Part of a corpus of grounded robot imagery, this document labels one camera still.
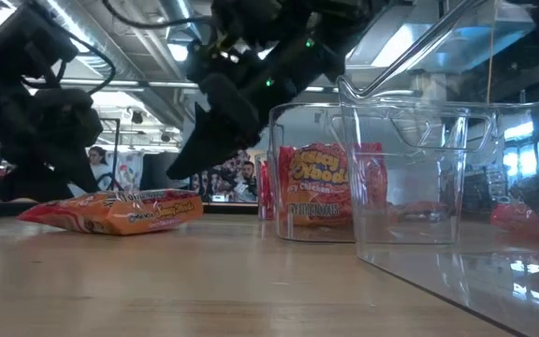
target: exposed ductwork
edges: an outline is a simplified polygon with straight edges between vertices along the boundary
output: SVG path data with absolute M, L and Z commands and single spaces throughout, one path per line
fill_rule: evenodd
M 19 6 L 23 0 L 10 0 L 14 6 Z M 49 11 L 57 14 L 58 22 L 67 30 L 81 38 L 85 38 L 96 46 L 113 62 L 117 69 L 117 80 L 143 80 L 144 75 L 125 55 L 120 47 L 109 37 L 106 31 L 77 0 L 39 0 L 39 3 Z M 109 74 L 109 66 L 97 57 L 81 55 L 79 60 L 105 77 Z M 165 125 L 174 125 L 182 129 L 182 114 L 151 88 L 143 92 L 131 93 L 142 100 L 152 109 L 152 114 Z
M 190 0 L 159 0 L 162 11 L 169 21 L 188 19 L 196 16 L 195 10 Z M 201 23 L 187 23 L 183 26 L 169 28 L 168 43 L 172 39 L 180 39 L 180 33 L 184 33 L 190 38 L 196 37 L 200 40 L 207 40 L 209 27 Z

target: table surface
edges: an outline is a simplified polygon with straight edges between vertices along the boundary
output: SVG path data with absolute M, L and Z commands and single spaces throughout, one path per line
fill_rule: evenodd
M 0 219 L 0 337 L 506 336 L 355 258 L 207 215 L 135 237 Z

